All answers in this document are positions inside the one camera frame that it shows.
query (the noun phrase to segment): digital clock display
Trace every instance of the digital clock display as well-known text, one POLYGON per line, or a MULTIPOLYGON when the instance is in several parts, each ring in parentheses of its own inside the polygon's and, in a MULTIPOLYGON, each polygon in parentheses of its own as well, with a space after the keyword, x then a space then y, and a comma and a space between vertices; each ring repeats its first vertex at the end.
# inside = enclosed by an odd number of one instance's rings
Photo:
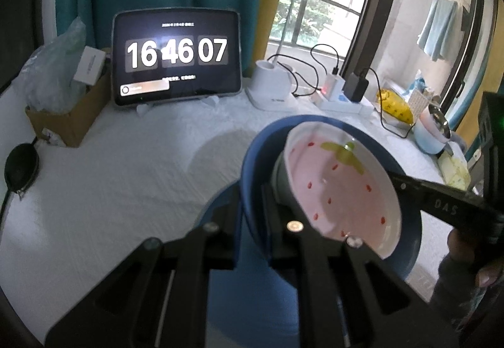
POLYGON ((198 8, 119 13, 112 39, 112 84, 121 106, 238 93, 238 14, 198 8))

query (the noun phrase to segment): screw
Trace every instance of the screw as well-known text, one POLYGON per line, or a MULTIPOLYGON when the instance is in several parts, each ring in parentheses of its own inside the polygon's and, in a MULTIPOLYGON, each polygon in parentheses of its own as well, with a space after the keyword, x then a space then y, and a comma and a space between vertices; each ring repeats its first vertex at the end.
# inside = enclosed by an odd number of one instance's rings
POLYGON ((151 237, 144 241, 144 248, 146 250, 155 250, 161 245, 161 240, 151 237))
POLYGON ((289 221, 287 223, 287 229, 289 231, 294 232, 294 233, 299 233, 300 231, 302 231, 304 229, 304 225, 300 221, 293 220, 293 221, 289 221))
POLYGON ((217 223, 209 221, 208 223, 205 223, 203 225, 203 230, 206 231, 207 233, 215 234, 220 230, 220 227, 217 223))
POLYGON ((347 237, 347 244, 353 249, 359 249, 364 244, 364 242, 362 241, 362 239, 360 237, 348 236, 347 237))

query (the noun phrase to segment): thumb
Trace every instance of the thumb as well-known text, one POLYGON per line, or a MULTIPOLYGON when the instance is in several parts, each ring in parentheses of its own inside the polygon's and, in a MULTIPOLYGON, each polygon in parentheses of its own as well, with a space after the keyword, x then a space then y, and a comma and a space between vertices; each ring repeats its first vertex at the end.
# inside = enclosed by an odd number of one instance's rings
POLYGON ((504 271, 504 258, 499 258, 478 271, 476 285, 484 288, 494 284, 504 271))

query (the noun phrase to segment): clock digit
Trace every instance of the clock digit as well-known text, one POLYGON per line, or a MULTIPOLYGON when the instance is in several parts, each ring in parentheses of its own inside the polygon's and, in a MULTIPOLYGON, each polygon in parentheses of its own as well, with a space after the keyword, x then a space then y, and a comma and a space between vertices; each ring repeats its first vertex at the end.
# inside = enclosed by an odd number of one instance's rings
POLYGON ((156 63, 156 48, 157 44, 152 40, 145 41, 142 45, 142 52, 140 55, 142 56, 142 64, 144 64, 146 67, 152 67, 156 63))
POLYGON ((203 38, 200 41, 200 44, 198 45, 198 54, 200 56, 200 60, 203 62, 210 62, 212 58, 214 57, 214 45, 212 44, 211 40, 208 38, 203 38), (203 47, 205 44, 208 46, 208 55, 205 55, 205 50, 203 47))
POLYGON ((183 38, 178 43, 178 57, 184 64, 188 64, 194 58, 194 51, 191 48, 192 45, 192 40, 189 38, 183 38))
POLYGON ((128 47, 128 52, 132 53, 132 67, 138 68, 138 43, 132 43, 128 47))
POLYGON ((162 52, 162 59, 163 60, 170 60, 172 64, 177 63, 178 59, 178 54, 177 54, 177 44, 174 38, 168 40, 168 44, 166 44, 166 47, 161 50, 162 52))
POLYGON ((226 50, 227 39, 226 38, 214 38, 214 44, 221 44, 221 47, 219 49, 219 53, 217 54, 217 57, 215 58, 216 62, 221 62, 222 56, 224 55, 224 51, 226 50))

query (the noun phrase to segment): black power adapter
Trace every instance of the black power adapter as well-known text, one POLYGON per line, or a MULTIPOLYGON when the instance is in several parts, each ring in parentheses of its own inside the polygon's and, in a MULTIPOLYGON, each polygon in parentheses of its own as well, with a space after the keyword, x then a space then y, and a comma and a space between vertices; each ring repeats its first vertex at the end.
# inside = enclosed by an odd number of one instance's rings
POLYGON ((360 102, 368 85, 369 81, 366 79, 365 75, 359 76, 355 73, 351 73, 345 79, 343 94, 352 102, 360 102))

